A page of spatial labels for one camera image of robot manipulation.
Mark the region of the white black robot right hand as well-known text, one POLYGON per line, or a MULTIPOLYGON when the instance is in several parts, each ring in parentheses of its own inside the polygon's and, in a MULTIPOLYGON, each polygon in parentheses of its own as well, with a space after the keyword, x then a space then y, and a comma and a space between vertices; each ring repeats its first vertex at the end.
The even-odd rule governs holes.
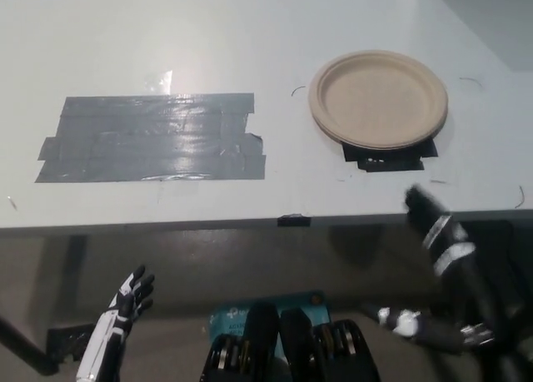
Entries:
POLYGON ((506 334, 505 322, 476 262, 476 244, 461 223, 420 186, 406 191, 410 226, 422 238, 436 278, 451 304, 451 320, 420 311, 362 304, 361 312, 382 328, 417 345, 460 353, 493 345, 506 334))

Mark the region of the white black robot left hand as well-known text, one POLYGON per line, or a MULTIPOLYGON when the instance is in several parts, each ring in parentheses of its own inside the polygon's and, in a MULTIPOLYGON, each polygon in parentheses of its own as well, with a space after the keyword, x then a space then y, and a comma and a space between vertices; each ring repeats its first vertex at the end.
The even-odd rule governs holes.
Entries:
POLYGON ((155 275, 145 275, 146 267, 140 265, 123 282, 112 298, 108 310, 114 312, 121 322, 132 325, 141 314, 148 310, 153 299, 155 275))

